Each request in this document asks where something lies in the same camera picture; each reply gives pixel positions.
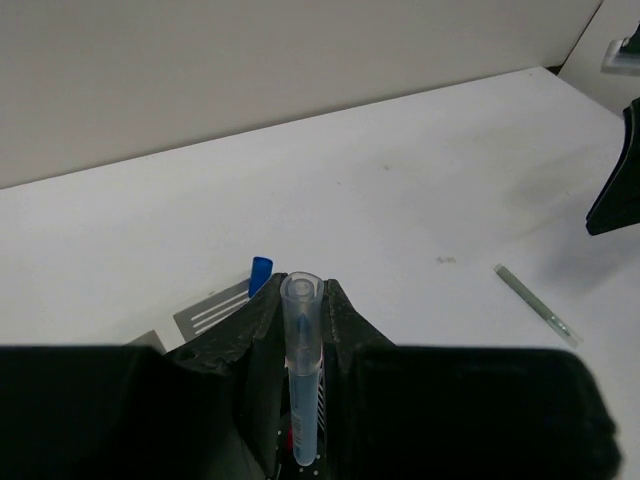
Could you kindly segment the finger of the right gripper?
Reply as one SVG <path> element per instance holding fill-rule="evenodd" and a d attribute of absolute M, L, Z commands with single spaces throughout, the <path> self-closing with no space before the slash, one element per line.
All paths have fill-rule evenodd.
<path fill-rule="evenodd" d="M 623 111 L 625 136 L 620 157 L 586 216 L 591 236 L 639 223 L 639 99 Z"/>

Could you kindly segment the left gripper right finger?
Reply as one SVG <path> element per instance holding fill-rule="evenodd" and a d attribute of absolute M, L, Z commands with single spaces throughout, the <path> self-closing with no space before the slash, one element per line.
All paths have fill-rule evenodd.
<path fill-rule="evenodd" d="M 361 357 L 394 343 L 352 305 L 336 279 L 324 282 L 322 337 L 325 457 L 330 479 L 384 476 L 397 409 L 383 397 L 378 372 Z"/>

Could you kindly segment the blue whiteboard marker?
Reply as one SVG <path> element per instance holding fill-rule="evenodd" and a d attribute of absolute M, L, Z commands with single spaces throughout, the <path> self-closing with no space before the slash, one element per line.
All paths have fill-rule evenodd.
<path fill-rule="evenodd" d="M 252 260 L 248 296 L 252 298 L 270 279 L 273 271 L 273 261 L 262 256 L 255 256 Z"/>

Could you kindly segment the grey green pen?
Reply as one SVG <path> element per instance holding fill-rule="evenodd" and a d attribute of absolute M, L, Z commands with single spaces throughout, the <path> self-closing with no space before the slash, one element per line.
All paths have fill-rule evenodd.
<path fill-rule="evenodd" d="M 502 264 L 497 264 L 493 270 L 502 282 L 523 300 L 565 343 L 572 348 L 576 348 L 582 342 L 581 337 L 508 268 Z"/>

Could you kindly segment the light blue pen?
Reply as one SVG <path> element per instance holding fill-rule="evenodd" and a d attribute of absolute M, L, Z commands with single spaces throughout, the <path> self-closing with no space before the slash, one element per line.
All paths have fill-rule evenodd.
<path fill-rule="evenodd" d="M 293 456 L 306 467 L 317 454 L 318 390 L 322 365 L 323 281 L 307 272 L 289 274 L 280 287 L 289 377 Z"/>

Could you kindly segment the red pen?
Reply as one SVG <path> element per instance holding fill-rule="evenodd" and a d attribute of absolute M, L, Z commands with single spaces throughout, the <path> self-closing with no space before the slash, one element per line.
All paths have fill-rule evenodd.
<path fill-rule="evenodd" d="M 287 429 L 284 445 L 286 452 L 291 453 L 293 451 L 293 429 L 291 426 Z"/>

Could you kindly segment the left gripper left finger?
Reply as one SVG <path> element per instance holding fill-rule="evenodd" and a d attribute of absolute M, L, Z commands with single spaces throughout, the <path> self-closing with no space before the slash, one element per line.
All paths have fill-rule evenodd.
<path fill-rule="evenodd" d="M 285 342 L 276 273 L 247 304 L 170 351 L 189 380 L 171 429 L 180 475 L 271 475 L 281 419 Z"/>

